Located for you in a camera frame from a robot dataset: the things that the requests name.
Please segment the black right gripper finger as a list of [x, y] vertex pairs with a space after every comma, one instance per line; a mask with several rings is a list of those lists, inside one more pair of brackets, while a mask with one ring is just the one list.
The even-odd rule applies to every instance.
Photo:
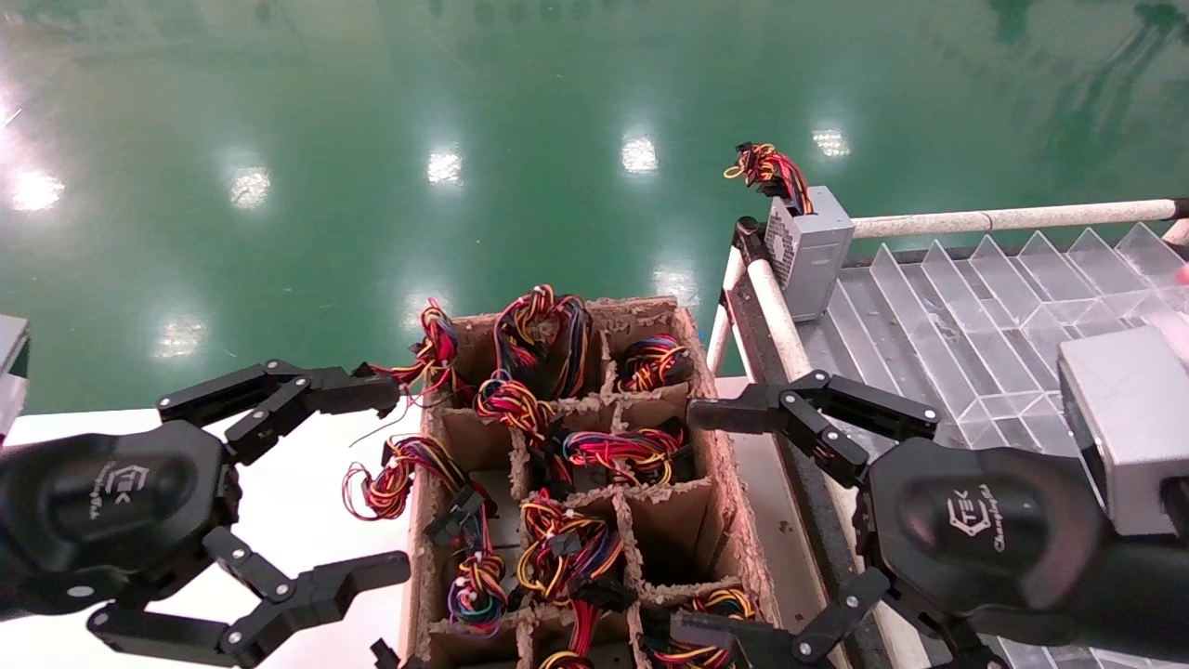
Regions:
[[[868, 569], [847, 585], [836, 601], [820, 610], [800, 635], [768, 623], [697, 612], [671, 614], [669, 632], [677, 642], [726, 650], [748, 668], [837, 668], [830, 654], [892, 589], [886, 572]], [[960, 620], [940, 632], [952, 658], [930, 668], [1007, 668], [969, 623], [977, 614], [957, 617], [956, 610], [948, 613]]]
[[836, 422], [900, 443], [932, 438], [939, 419], [933, 406], [824, 370], [812, 370], [784, 386], [748, 384], [735, 398], [687, 403], [690, 425], [732, 435], [781, 436], [844, 488], [862, 486], [872, 457]]

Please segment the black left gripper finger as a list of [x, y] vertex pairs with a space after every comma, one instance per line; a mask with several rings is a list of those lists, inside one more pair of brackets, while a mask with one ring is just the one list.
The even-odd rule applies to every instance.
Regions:
[[307, 370], [288, 361], [268, 361], [237, 370], [157, 402], [163, 422], [207, 427], [243, 414], [225, 433], [229, 462], [253, 465], [314, 414], [357, 414], [373, 410], [378, 418], [400, 406], [402, 386], [361, 362]]
[[316, 566], [289, 579], [227, 528], [205, 534], [203, 551], [258, 597], [254, 610], [221, 623], [114, 602], [89, 618], [90, 635], [126, 655], [256, 668], [294, 635], [342, 620], [359, 594], [411, 578], [411, 560], [396, 550]]

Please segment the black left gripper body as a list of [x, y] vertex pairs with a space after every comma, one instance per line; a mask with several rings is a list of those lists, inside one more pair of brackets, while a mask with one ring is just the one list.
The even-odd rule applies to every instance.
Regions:
[[4, 446], [4, 620], [174, 597], [241, 496], [226, 444], [185, 422]]

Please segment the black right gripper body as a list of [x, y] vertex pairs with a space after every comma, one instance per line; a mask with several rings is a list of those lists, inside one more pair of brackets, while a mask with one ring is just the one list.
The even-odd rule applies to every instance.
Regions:
[[1078, 638], [1111, 522], [1078, 457], [910, 438], [868, 467], [857, 526], [910, 621], [1031, 645]]

